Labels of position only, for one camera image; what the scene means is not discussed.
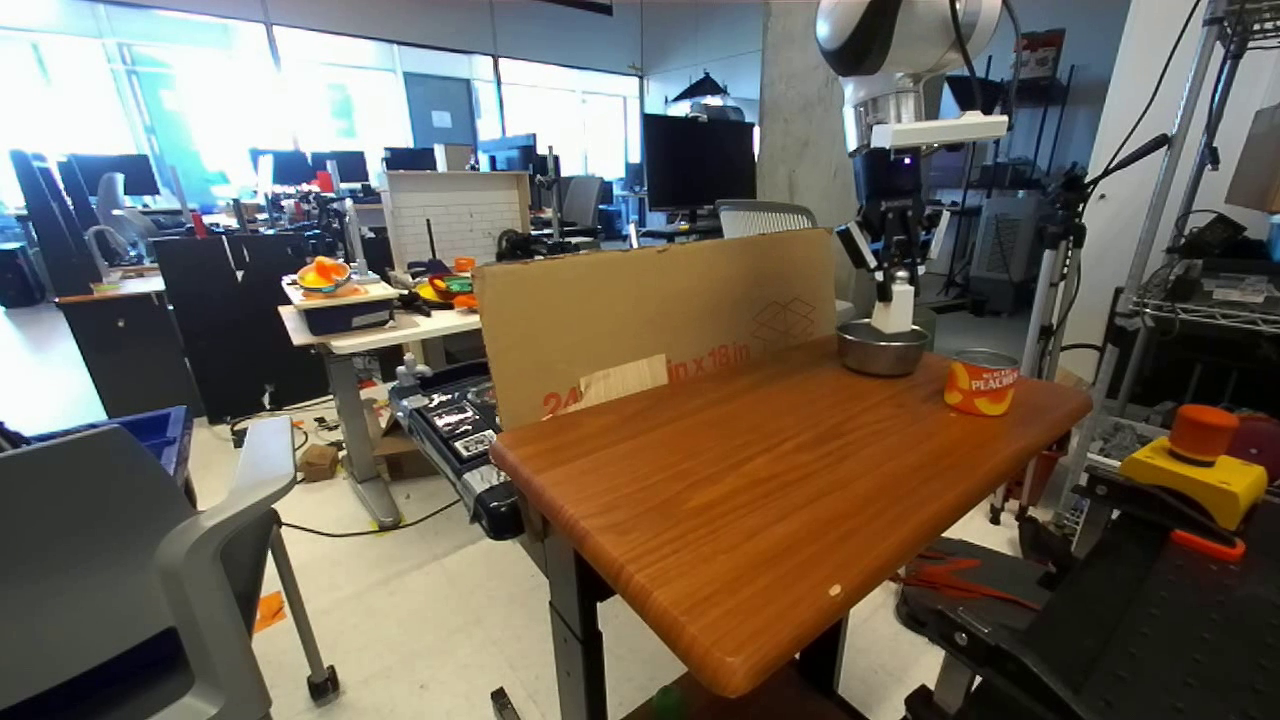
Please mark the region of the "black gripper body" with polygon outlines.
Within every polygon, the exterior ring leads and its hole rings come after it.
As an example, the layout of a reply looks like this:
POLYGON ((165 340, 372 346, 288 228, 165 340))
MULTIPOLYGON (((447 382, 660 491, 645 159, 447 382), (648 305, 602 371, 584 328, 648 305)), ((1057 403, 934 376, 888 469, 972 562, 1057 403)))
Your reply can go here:
POLYGON ((919 252, 925 241, 925 178, 917 146, 857 146, 857 221, 871 241, 919 252))

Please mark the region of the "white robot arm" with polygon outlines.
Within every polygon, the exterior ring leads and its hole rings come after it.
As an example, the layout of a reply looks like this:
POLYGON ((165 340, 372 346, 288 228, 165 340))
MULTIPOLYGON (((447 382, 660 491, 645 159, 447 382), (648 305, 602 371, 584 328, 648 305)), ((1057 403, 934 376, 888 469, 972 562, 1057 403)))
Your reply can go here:
POLYGON ((846 85, 857 119, 857 224, 845 252, 868 272, 876 299, 917 282, 925 241, 919 153, 985 144, 1007 114, 985 94, 975 55, 998 23, 998 0, 821 0, 811 36, 821 59, 846 85), (925 85, 961 67, 972 85, 951 119, 927 112, 925 85))

